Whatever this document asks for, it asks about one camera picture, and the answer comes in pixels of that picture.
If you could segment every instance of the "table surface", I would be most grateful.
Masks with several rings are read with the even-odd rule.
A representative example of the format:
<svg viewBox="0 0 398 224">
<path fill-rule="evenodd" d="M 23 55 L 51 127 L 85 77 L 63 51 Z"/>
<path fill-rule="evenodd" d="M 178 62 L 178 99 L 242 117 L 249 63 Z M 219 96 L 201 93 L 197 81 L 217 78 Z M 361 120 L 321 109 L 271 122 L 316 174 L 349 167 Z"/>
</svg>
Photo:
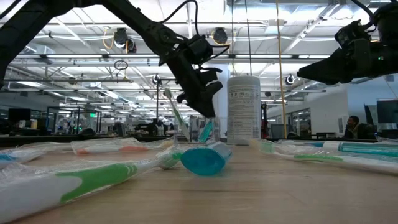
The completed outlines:
<svg viewBox="0 0 398 224">
<path fill-rule="evenodd" d="M 153 152 L 89 155 L 138 160 Z M 51 153 L 29 165 L 78 159 Z M 199 177 L 181 163 L 152 169 L 76 202 L 15 223 L 397 223 L 398 177 L 265 156 L 235 147 L 224 171 Z"/>
</svg>

